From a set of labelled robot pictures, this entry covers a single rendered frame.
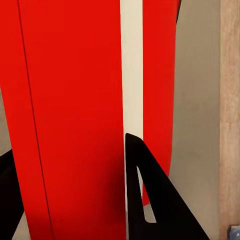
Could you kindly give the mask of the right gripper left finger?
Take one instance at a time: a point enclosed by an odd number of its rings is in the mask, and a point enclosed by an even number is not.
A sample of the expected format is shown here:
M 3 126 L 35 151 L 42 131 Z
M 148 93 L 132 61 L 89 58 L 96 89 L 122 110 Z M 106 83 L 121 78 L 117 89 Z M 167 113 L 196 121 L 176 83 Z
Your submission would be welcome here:
M 12 240 L 24 212 L 11 149 L 0 156 L 0 240 Z

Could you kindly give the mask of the radio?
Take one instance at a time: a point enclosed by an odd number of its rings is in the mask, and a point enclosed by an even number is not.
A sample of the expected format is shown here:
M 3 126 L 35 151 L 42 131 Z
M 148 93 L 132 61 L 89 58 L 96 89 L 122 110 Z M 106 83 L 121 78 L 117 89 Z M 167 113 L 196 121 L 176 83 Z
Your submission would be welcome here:
M 126 133 L 169 177 L 180 7 L 0 0 L 0 86 L 31 240 L 126 240 Z

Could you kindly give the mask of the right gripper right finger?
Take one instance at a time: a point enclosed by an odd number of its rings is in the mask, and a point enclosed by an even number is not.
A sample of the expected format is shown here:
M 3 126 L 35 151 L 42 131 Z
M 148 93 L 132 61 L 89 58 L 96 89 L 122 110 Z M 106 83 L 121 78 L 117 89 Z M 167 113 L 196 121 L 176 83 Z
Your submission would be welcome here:
M 129 240 L 210 240 L 145 142 L 125 134 Z M 156 223 L 145 220 L 139 168 Z

